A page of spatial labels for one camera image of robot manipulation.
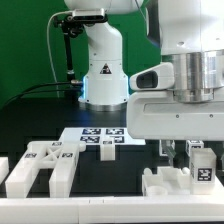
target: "black cable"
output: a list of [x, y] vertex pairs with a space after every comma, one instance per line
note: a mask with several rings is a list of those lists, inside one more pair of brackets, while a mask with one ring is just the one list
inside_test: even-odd
[[28, 89], [25, 89], [22, 93], [29, 92], [31, 90], [38, 89], [38, 88], [42, 88], [42, 87], [47, 87], [47, 86], [60, 86], [60, 85], [71, 85], [71, 82], [42, 83], [42, 84], [38, 84], [38, 85], [31, 86]]
[[[10, 98], [9, 100], [6, 101], [6, 103], [4, 104], [4, 107], [7, 106], [9, 103], [11, 103], [13, 100], [17, 100], [22, 98], [24, 95], [28, 95], [28, 94], [37, 94], [37, 93], [49, 93], [49, 92], [70, 92], [71, 89], [58, 89], [58, 90], [42, 90], [42, 91], [27, 91], [27, 92], [22, 92], [16, 96], [13, 96], [12, 98]], [[72, 91], [76, 91], [76, 92], [81, 92], [80, 88], [73, 88]]]

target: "table surface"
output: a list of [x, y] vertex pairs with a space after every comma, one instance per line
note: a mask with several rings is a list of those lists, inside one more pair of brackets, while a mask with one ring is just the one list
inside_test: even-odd
[[[10, 171], [15, 167], [30, 141], [58, 140], [66, 127], [126, 127], [126, 111], [95, 112], [80, 109], [69, 99], [26, 98], [11, 102], [0, 110], [0, 156], [9, 157]], [[221, 153], [221, 142], [205, 143]], [[146, 167], [156, 171], [168, 165], [159, 157], [158, 141], [144, 146], [116, 146], [116, 160], [102, 162], [99, 146], [88, 146], [80, 153], [70, 196], [134, 196], [141, 193], [141, 176]], [[183, 153], [182, 165], [188, 163], [185, 143], [176, 141]], [[49, 197], [51, 170], [41, 170], [28, 197]], [[4, 184], [1, 197], [6, 197]]]

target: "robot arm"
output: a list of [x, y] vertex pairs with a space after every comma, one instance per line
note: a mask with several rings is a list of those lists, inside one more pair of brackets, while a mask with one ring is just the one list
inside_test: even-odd
[[138, 9], [135, 0], [65, 0], [71, 10], [103, 8], [107, 14], [125, 14]]
[[[132, 87], [137, 90], [127, 107], [127, 127], [132, 137], [223, 140], [223, 6], [222, 0], [150, 1], [148, 18], [154, 20], [149, 22], [148, 36], [161, 46], [162, 63], [150, 73], [131, 77]], [[164, 70], [165, 63], [173, 71]], [[169, 80], [173, 77], [172, 87], [145, 88], [155, 86], [150, 83], [155, 82], [153, 78], [138, 85], [140, 76], [158, 71], [162, 71], [158, 77], [163, 80], [168, 75]]]
[[122, 36], [104, 18], [106, 14], [135, 11], [143, 0], [65, 0], [65, 3], [73, 10], [71, 23], [82, 23], [88, 37], [89, 71], [83, 79], [80, 106], [97, 111], [126, 107], [129, 93], [128, 77], [122, 68]]

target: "white block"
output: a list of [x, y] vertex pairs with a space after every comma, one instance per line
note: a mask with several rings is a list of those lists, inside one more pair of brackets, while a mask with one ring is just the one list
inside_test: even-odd
[[216, 172], [216, 155], [212, 149], [192, 149], [190, 170], [191, 194], [212, 194]]
[[186, 141], [186, 153], [188, 156], [191, 155], [191, 150], [192, 149], [201, 149], [204, 148], [204, 142], [200, 140], [187, 140]]
[[157, 167], [157, 174], [146, 168], [142, 175], [143, 196], [190, 194], [190, 170], [169, 166]]
[[51, 198], [69, 197], [78, 164], [79, 150], [79, 144], [66, 143], [62, 146], [49, 181]]
[[79, 204], [79, 223], [115, 223], [114, 198], [89, 198]]
[[1, 199], [1, 224], [79, 224], [79, 203], [87, 199]]
[[115, 160], [115, 144], [114, 138], [105, 138], [100, 144], [100, 160], [113, 161]]
[[33, 142], [28, 145], [27, 151], [5, 182], [8, 198], [26, 198], [39, 172], [38, 162], [45, 155], [43, 143]]
[[0, 158], [0, 184], [9, 173], [9, 161], [7, 157]]

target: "robot logo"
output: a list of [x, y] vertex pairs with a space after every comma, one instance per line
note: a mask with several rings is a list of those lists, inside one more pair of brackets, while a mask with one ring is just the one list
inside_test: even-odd
[[100, 74], [112, 74], [107, 63], [103, 66]]

